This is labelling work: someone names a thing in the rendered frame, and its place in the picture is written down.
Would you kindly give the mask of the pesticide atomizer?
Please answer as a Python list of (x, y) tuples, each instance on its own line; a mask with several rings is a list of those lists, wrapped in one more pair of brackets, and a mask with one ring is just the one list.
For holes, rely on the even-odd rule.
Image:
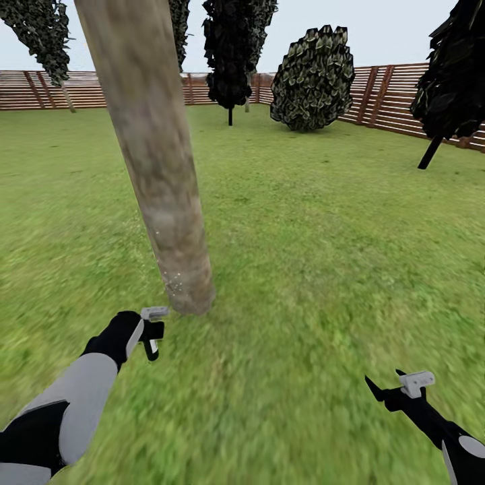
[(158, 346), (156, 339), (144, 342), (146, 356), (149, 361), (155, 361), (159, 357)]

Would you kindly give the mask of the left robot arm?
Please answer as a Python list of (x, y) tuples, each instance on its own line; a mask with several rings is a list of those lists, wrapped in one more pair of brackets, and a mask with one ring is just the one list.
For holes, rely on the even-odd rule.
[(164, 338), (164, 323), (151, 321), (169, 314), (167, 306), (139, 315), (121, 311), (91, 337), (83, 354), (0, 432), (0, 485), (46, 485), (86, 454), (121, 364), (139, 340)]

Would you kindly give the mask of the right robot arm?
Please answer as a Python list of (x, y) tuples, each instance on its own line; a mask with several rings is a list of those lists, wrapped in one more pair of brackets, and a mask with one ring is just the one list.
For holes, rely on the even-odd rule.
[(485, 445), (426, 402), (425, 386), (434, 384), (431, 371), (399, 373), (399, 389), (381, 390), (370, 378), (365, 379), (377, 401), (384, 401), (389, 412), (403, 410), (443, 451), (452, 485), (485, 485)]

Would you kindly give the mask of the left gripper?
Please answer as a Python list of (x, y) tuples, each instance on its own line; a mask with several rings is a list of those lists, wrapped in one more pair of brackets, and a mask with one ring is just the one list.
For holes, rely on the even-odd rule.
[(164, 323), (162, 321), (146, 321), (146, 332), (143, 337), (140, 338), (141, 342), (146, 342), (148, 340), (156, 340), (164, 338)]

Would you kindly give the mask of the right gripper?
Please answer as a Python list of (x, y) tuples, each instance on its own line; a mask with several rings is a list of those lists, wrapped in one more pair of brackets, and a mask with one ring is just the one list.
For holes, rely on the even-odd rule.
[(420, 388), (421, 397), (419, 398), (410, 398), (408, 394), (405, 394), (401, 387), (399, 389), (384, 389), (381, 390), (374, 382), (371, 381), (370, 378), (365, 376), (366, 382), (368, 387), (370, 388), (371, 392), (374, 394), (374, 397), (377, 401), (384, 401), (386, 408), (389, 412), (395, 412), (397, 410), (403, 410), (403, 412), (412, 420), (416, 426), (423, 432), (420, 428), (422, 425), (422, 421), (420, 419), (426, 415), (427, 411), (435, 411), (437, 410), (430, 406), (428, 402), (426, 402), (426, 389), (425, 387)]

